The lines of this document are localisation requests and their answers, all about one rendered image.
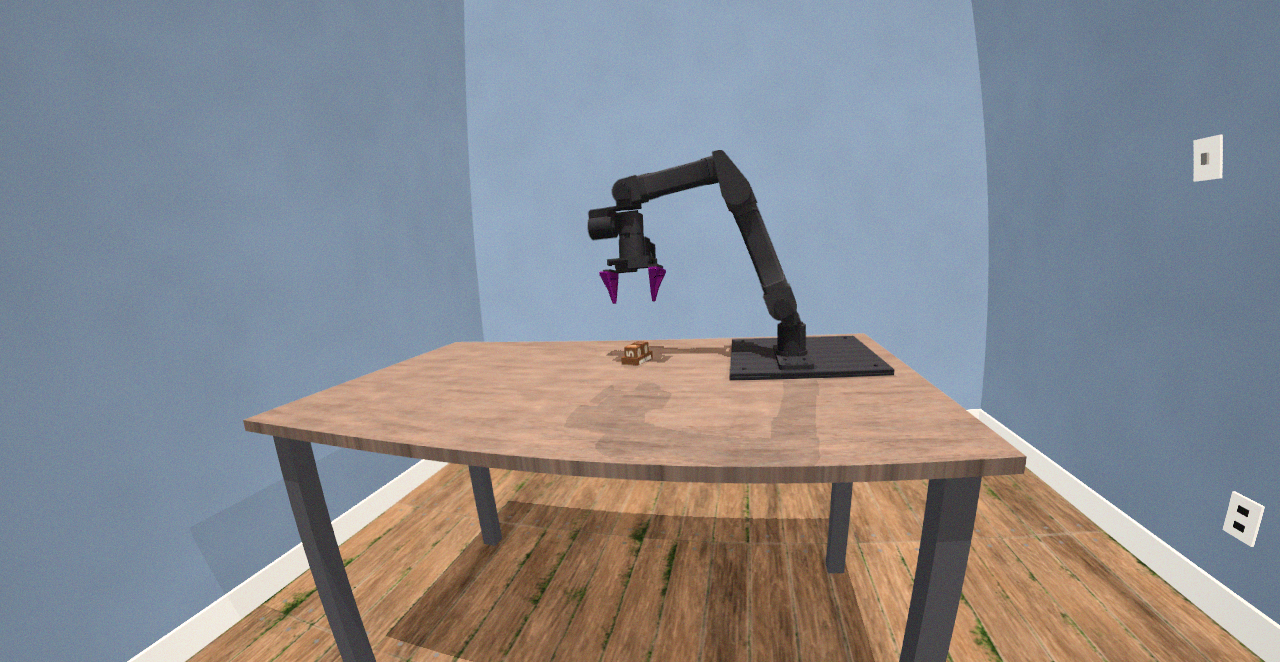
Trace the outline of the brown wooden tray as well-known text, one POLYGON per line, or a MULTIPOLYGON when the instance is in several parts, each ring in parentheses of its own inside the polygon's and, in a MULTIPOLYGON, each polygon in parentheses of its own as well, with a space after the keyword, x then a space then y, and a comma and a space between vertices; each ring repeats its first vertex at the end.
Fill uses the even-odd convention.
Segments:
POLYGON ((640 362, 645 362, 649 359, 653 359, 652 351, 649 351, 646 355, 643 355, 643 356, 640 356, 637 359, 628 359, 628 357, 623 356, 623 357, 621 357, 621 361, 625 362, 625 365, 640 365, 640 362))

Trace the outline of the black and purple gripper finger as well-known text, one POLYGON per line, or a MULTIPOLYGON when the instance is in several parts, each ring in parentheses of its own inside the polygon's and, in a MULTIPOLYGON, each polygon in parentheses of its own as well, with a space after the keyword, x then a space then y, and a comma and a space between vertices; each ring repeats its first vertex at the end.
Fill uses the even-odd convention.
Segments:
POLYGON ((599 273, 599 275, 602 277, 602 280, 604 282, 605 288, 609 292, 612 303, 616 305, 620 274, 618 273, 603 271, 603 273, 599 273), (611 282, 609 282, 609 279, 611 279, 611 282), (611 289, 611 287, 612 287, 612 289, 611 289))
POLYGON ((657 301, 657 293, 658 293, 658 289, 660 287, 660 282, 666 277, 666 269, 663 269, 663 268, 648 268, 648 273, 649 273, 649 282, 650 282, 650 289, 652 289, 652 301, 657 301), (657 280, 657 284, 655 284, 655 280, 657 280))

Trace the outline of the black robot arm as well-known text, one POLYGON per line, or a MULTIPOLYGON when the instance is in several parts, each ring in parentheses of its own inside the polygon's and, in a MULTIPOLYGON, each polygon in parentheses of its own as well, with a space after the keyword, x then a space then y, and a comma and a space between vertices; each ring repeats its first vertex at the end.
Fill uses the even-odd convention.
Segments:
POLYGON ((614 182, 612 196, 616 200, 616 206, 589 210, 588 233, 593 241, 617 238, 623 234, 626 238, 630 234, 644 236, 643 214, 637 214, 637 207, 643 207, 643 204, 664 195, 699 187, 699 184, 721 182, 721 195, 730 213, 733 214, 742 241, 748 247, 764 292, 763 298, 768 312, 774 320, 781 321, 777 324, 778 348, 777 343, 773 344, 780 370, 814 369, 814 362, 806 350, 806 324, 799 319, 794 289, 786 282, 780 257, 774 252, 771 236, 765 229, 759 207, 755 205, 758 202, 753 187, 740 173, 739 166, 727 156, 727 152, 716 150, 712 156, 691 164, 669 166, 669 169, 657 173, 626 175, 626 178, 614 182), (616 214, 616 211, 625 210, 634 211, 616 214))

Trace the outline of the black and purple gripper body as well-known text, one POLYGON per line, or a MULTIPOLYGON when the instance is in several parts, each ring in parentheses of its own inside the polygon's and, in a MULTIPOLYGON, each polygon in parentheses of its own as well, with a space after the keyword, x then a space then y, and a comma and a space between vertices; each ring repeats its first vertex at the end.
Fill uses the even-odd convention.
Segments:
POLYGON ((616 270, 603 270, 608 273, 637 273, 643 268, 663 268, 657 264, 657 257, 644 256, 644 236, 620 236, 620 257, 607 257, 607 266, 614 265, 616 270))

